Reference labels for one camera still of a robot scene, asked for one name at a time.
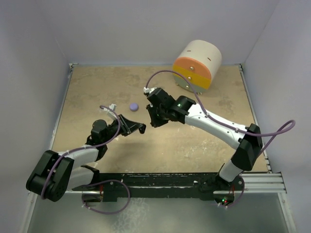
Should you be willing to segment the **purple earbud charging case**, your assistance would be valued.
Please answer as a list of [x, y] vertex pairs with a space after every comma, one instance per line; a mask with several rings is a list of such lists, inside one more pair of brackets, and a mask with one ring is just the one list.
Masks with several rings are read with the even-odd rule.
[[129, 109], [133, 112], [137, 111], [139, 109], [139, 105], [137, 103], [131, 103], [129, 105]]

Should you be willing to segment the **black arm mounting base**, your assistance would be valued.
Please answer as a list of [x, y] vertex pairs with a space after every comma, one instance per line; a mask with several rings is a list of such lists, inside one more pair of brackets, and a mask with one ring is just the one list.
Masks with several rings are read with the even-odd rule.
[[101, 192], [106, 202], [132, 197], [214, 200], [229, 204], [245, 187], [241, 176], [228, 183], [222, 181], [216, 172], [101, 173], [90, 166], [84, 167], [94, 176], [90, 182], [80, 184], [73, 190]]

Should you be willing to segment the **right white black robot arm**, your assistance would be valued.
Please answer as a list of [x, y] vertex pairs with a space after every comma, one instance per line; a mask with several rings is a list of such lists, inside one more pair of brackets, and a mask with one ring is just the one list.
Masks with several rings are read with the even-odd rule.
[[180, 96], [174, 99], [162, 88], [144, 88], [149, 104], [146, 109], [154, 128], [168, 122], [180, 122], [201, 129], [227, 143], [235, 150], [218, 172], [216, 184], [221, 190], [233, 185], [243, 171], [251, 171], [262, 149], [260, 128], [256, 124], [245, 126], [231, 122], [206, 110], [200, 103]]

